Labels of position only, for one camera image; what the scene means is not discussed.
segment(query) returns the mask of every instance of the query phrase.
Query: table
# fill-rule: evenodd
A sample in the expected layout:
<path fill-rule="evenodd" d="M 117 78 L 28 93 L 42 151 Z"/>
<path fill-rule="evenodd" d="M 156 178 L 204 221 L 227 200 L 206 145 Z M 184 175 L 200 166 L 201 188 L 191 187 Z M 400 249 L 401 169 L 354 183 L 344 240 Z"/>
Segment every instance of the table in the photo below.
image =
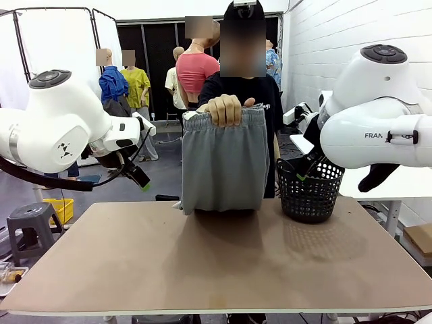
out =
<path fill-rule="evenodd" d="M 258 212 L 191 216 L 171 205 L 94 204 L 0 309 L 98 316 L 432 308 L 431 278 L 352 198 L 339 197 L 319 225 L 287 218 L 278 199 Z"/>
<path fill-rule="evenodd" d="M 291 135 L 291 141 L 303 154 L 308 154 L 313 145 L 302 134 Z M 346 169 L 339 193 L 357 201 L 389 201 L 389 211 L 385 228 L 395 236 L 398 228 L 399 212 L 402 199 L 432 197 L 432 169 L 429 167 L 399 166 L 382 184 L 369 192 L 358 191 L 358 184 L 368 174 L 371 167 Z"/>

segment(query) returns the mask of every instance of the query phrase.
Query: cardboard box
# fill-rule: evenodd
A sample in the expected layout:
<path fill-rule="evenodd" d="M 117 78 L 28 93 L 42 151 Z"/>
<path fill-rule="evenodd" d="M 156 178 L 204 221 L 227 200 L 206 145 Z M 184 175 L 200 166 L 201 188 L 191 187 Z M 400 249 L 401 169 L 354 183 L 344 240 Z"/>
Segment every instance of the cardboard box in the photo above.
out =
<path fill-rule="evenodd" d="M 405 227 L 404 238 L 413 243 L 424 257 L 432 257 L 432 224 Z"/>

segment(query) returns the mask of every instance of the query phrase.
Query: black t-shirt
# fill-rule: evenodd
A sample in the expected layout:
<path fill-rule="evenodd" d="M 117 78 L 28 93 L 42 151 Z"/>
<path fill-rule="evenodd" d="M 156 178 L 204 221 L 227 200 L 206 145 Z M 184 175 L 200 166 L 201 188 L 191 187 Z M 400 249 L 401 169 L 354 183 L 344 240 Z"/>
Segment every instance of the black t-shirt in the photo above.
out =
<path fill-rule="evenodd" d="M 198 106 L 221 95 L 236 95 L 241 104 L 249 98 L 255 99 L 255 104 L 264 104 L 265 123 L 267 127 L 267 144 L 269 146 L 270 169 L 267 177 L 264 198 L 275 197 L 275 148 L 273 140 L 276 132 L 282 128 L 283 111 L 276 81 L 266 75 L 262 78 L 244 79 L 221 77 L 217 72 L 207 78 L 199 96 Z"/>

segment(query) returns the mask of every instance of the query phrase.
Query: white partition screen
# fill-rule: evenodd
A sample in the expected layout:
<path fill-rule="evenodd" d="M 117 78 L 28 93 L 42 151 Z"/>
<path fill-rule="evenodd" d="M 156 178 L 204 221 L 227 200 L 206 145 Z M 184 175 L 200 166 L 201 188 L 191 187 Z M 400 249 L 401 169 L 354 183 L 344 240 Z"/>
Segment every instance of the white partition screen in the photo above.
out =
<path fill-rule="evenodd" d="M 113 65 L 121 71 L 123 67 L 122 48 L 120 47 L 117 24 L 110 17 L 93 11 L 96 22 L 99 44 L 102 49 L 111 49 L 113 52 Z"/>
<path fill-rule="evenodd" d="M 24 110 L 28 85 L 12 14 L 0 16 L 0 105 Z"/>
<path fill-rule="evenodd" d="M 100 71 L 90 12 L 84 9 L 22 10 L 18 22 L 31 76 L 69 70 L 100 98 Z"/>

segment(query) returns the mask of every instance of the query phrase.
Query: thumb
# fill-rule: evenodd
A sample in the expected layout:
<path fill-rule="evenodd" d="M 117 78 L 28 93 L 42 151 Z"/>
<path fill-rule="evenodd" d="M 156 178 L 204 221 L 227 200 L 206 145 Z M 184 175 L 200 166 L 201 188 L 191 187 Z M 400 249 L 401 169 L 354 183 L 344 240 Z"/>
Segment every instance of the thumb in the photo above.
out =
<path fill-rule="evenodd" d="M 248 100 L 246 100 L 244 102 L 244 106 L 245 107 L 252 107 L 255 104 L 255 99 L 254 98 L 249 98 Z"/>

